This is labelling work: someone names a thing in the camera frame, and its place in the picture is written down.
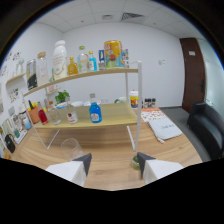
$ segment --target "book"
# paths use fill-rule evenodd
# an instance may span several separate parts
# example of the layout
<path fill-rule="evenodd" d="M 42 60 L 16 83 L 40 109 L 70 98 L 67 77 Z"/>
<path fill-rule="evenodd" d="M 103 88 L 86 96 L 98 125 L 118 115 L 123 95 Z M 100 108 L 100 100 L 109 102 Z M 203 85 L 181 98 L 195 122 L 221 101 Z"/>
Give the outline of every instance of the book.
<path fill-rule="evenodd" d="M 147 123 L 161 143 L 164 143 L 164 140 L 183 134 L 183 132 L 167 117 L 149 120 Z"/>

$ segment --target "blue bottle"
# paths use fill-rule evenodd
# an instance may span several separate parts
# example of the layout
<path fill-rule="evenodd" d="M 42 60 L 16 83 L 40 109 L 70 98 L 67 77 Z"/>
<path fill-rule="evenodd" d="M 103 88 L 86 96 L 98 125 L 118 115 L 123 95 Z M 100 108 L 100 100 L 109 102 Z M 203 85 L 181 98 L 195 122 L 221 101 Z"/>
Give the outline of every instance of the blue bottle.
<path fill-rule="evenodd" d="M 90 103 L 91 103 L 91 106 L 89 108 L 90 120 L 93 123 L 101 122 L 102 121 L 101 109 L 100 106 L 97 105 L 95 93 L 90 94 Z"/>
<path fill-rule="evenodd" d="M 89 70 L 91 72 L 97 71 L 96 58 L 93 57 L 93 52 L 89 52 Z"/>

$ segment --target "table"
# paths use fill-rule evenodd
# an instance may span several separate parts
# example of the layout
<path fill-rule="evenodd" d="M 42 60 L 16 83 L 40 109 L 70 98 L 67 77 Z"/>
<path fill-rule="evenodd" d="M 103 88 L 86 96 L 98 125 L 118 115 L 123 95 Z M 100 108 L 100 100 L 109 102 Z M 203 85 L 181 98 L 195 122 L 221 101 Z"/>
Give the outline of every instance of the table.
<path fill-rule="evenodd" d="M 135 136 L 136 126 L 130 126 L 130 130 Z M 48 144 L 55 131 L 38 129 L 38 133 Z M 85 154 L 92 153 L 85 188 L 114 191 L 145 186 L 140 170 L 135 170 L 131 166 L 131 160 L 136 152 L 132 149 L 126 127 L 61 130 L 49 150 L 42 146 L 34 131 L 30 130 L 13 153 L 12 160 L 44 170 L 49 165 L 66 162 L 60 145 L 67 138 L 77 139 Z M 178 162 L 184 167 L 202 162 L 184 134 L 161 144 L 142 119 L 137 152 L 159 160 Z"/>

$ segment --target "ceiling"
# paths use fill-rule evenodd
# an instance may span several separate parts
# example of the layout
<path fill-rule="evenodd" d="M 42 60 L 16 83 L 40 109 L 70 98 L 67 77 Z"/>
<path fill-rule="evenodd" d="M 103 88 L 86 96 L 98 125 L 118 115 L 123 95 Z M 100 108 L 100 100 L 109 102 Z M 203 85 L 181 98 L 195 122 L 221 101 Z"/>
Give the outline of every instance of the ceiling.
<path fill-rule="evenodd" d="M 124 13 L 135 18 L 122 20 Z M 103 19 L 104 15 L 112 18 Z M 74 0 L 49 11 L 36 22 L 50 25 L 63 33 L 97 23 L 131 22 L 162 30 L 177 38 L 205 40 L 180 14 L 150 0 Z"/>

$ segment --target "white bottle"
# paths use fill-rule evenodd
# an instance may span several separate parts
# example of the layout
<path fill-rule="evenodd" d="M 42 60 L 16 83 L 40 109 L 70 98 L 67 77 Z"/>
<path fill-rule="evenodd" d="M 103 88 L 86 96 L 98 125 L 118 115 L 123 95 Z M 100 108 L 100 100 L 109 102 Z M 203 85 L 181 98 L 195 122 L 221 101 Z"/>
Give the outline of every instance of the white bottle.
<path fill-rule="evenodd" d="M 46 60 L 46 52 L 40 52 L 37 55 L 37 84 L 38 86 L 42 86 L 49 82 L 48 79 L 48 71 L 47 71 L 47 60 Z"/>
<path fill-rule="evenodd" d="M 53 72 L 55 80 L 68 76 L 67 51 L 64 40 L 59 40 L 55 43 L 55 50 L 53 54 Z"/>

